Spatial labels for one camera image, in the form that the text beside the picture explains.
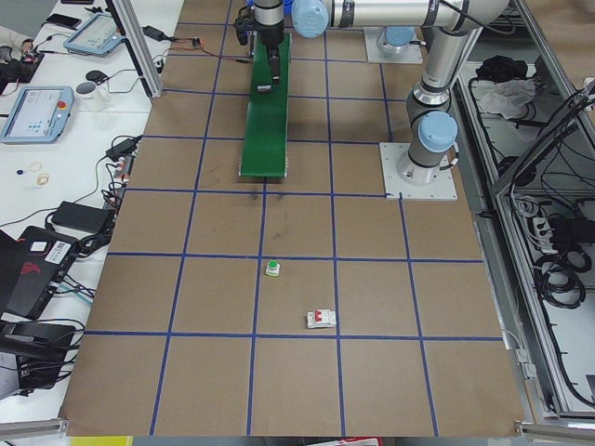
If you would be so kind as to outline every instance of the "yellow object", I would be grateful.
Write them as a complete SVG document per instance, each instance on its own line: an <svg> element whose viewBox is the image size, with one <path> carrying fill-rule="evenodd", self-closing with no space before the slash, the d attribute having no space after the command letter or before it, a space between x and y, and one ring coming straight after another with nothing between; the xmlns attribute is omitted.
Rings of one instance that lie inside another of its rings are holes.
<svg viewBox="0 0 595 446"><path fill-rule="evenodd" d="M132 446L134 437L73 437L71 446Z"/></svg>

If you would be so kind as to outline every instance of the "blue framed device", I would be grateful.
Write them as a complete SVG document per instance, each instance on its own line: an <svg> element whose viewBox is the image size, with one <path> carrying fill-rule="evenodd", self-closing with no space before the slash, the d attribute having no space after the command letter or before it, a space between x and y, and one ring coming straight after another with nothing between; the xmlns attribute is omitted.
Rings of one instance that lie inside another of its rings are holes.
<svg viewBox="0 0 595 446"><path fill-rule="evenodd" d="M25 86L4 124L0 142L54 142L64 130L73 103L74 92L69 86Z"/></svg>
<svg viewBox="0 0 595 446"><path fill-rule="evenodd" d="M73 53L103 57L123 41L113 17L96 13L64 42L64 47Z"/></svg>

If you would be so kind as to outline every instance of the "black cloth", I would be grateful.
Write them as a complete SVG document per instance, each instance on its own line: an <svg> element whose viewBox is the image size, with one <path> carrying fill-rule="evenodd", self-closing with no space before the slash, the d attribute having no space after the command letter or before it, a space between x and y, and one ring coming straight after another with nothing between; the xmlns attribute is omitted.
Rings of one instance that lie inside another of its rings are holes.
<svg viewBox="0 0 595 446"><path fill-rule="evenodd" d="M508 82L512 79L526 79L527 64L524 60L514 60L506 56L494 56L483 62L475 72L480 79L488 79L496 83Z"/></svg>

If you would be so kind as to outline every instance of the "black laptop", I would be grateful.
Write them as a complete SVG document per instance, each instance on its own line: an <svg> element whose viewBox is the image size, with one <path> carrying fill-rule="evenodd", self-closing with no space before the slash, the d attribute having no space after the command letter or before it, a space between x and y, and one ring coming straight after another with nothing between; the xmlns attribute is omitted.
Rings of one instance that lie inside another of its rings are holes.
<svg viewBox="0 0 595 446"><path fill-rule="evenodd" d="M0 232L0 312L37 319L76 259L78 240L35 226L18 242Z"/></svg>

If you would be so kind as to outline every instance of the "green platform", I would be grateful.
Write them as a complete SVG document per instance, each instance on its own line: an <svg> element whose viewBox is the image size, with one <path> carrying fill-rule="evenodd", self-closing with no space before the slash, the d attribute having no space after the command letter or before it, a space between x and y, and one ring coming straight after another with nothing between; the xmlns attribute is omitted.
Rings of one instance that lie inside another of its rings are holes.
<svg viewBox="0 0 595 446"><path fill-rule="evenodd" d="M259 85L271 84L267 49L256 43L250 102L245 126L244 150L240 165L242 177L285 177L287 175L287 93L289 86L289 47L291 36L279 46L281 80L270 93L258 93Z"/></svg>

